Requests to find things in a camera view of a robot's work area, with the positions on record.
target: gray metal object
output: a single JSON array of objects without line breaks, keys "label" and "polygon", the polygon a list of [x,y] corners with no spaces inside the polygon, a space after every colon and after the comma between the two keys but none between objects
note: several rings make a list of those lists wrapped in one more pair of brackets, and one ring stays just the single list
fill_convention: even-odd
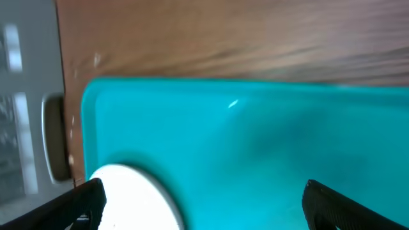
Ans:
[{"label": "gray metal object", "polygon": [[0,224],[73,189],[63,94],[54,1],[0,1]]}]

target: glossy blue surface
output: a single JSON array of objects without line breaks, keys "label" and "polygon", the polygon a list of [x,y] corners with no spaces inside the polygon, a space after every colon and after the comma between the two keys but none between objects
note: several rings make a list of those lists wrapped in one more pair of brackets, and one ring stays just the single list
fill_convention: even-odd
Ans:
[{"label": "glossy blue surface", "polygon": [[100,79],[81,116],[87,179],[140,167],[188,229],[307,229],[309,178],[409,226],[407,89]]}]

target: wood grain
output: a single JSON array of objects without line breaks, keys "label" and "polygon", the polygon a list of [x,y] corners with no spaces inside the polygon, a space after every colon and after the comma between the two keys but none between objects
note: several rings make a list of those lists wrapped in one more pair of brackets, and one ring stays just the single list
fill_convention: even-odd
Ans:
[{"label": "wood grain", "polygon": [[79,106],[86,84],[99,75],[409,83],[407,0],[57,4],[67,137],[73,174],[80,180],[84,162]]}]

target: brown wooden surface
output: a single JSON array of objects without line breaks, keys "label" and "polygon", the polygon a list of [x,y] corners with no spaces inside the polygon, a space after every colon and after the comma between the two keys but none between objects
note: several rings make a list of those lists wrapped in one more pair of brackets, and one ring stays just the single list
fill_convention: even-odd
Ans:
[{"label": "brown wooden surface", "polygon": [[409,83],[407,0],[58,0],[58,15],[78,183],[81,96],[98,75]]}]

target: table top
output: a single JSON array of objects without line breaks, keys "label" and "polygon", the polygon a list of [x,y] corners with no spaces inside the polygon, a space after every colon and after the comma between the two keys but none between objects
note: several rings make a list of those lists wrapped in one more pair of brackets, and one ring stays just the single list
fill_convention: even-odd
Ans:
[{"label": "table top", "polygon": [[57,7],[77,184],[81,97],[99,75],[409,83],[405,0],[57,0]]}]

